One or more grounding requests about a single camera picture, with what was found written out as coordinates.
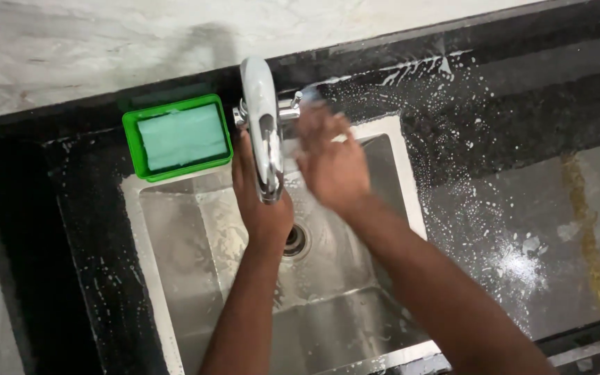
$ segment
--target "chrome faucet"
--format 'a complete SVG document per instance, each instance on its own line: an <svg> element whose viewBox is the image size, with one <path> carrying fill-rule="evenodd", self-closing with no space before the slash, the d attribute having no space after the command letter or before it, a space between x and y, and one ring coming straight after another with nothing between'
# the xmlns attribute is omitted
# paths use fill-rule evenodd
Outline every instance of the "chrome faucet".
<svg viewBox="0 0 600 375"><path fill-rule="evenodd" d="M263 203L273 204L284 187L281 124L300 117L303 94L297 91L292 99L277 100L270 66L260 57L242 61L240 75L245 97L233 108L235 125L249 125L256 191Z"/></svg>

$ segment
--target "hand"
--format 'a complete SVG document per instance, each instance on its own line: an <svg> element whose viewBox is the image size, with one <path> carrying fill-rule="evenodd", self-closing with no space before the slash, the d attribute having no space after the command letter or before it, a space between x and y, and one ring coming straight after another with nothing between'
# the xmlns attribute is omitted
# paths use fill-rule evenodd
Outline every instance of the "hand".
<svg viewBox="0 0 600 375"><path fill-rule="evenodd" d="M291 197L284 190L277 203L262 203L254 185L254 160L249 133L243 130L234 144L233 190L242 221L249 233L249 243L271 245L275 251L282 252L293 227Z"/></svg>
<svg viewBox="0 0 600 375"><path fill-rule="evenodd" d="M350 126L343 114L332 115L326 106L304 108L297 122L303 151L297 164L307 187L321 204L342 217L349 206L371 192L365 152ZM346 140L333 141L340 134Z"/></svg>

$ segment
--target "forearm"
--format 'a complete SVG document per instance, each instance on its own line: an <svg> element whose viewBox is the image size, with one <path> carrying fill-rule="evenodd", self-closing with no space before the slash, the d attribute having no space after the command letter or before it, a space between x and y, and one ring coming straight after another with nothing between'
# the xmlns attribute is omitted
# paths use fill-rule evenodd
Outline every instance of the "forearm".
<svg viewBox="0 0 600 375"><path fill-rule="evenodd" d="M272 306L283 244L250 243L212 334L199 372L266 374L272 339Z"/></svg>
<svg viewBox="0 0 600 375"><path fill-rule="evenodd" d="M388 271L395 294L457 372L554 369L484 290L370 196L341 214Z"/></svg>

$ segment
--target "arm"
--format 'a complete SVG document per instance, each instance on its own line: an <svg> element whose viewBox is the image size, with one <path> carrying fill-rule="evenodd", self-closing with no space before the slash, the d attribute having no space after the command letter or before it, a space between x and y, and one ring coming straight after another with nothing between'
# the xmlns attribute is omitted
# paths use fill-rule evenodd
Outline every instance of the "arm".
<svg viewBox="0 0 600 375"><path fill-rule="evenodd" d="M458 373L554 374L545 356L499 305L370 192L367 162L343 115L305 110L298 121L307 186L367 245L398 300ZM338 134L347 140L332 142Z"/></svg>
<svg viewBox="0 0 600 375"><path fill-rule="evenodd" d="M286 237L293 226L287 192L272 206L254 186L249 135L241 134L233 157L233 189L249 243L233 287L207 347L199 374L267 374L272 340L272 305Z"/></svg>

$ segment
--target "stain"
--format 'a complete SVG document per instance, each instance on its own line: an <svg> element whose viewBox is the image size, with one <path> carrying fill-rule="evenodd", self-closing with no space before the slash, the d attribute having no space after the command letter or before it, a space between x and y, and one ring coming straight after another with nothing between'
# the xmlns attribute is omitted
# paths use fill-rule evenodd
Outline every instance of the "stain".
<svg viewBox="0 0 600 375"><path fill-rule="evenodd" d="M594 234L598 213L588 206L585 196L585 178L575 154L562 155L561 174L562 183L569 190L573 217L582 232L580 251L589 269L589 288L594 293L600 310L600 249Z"/></svg>

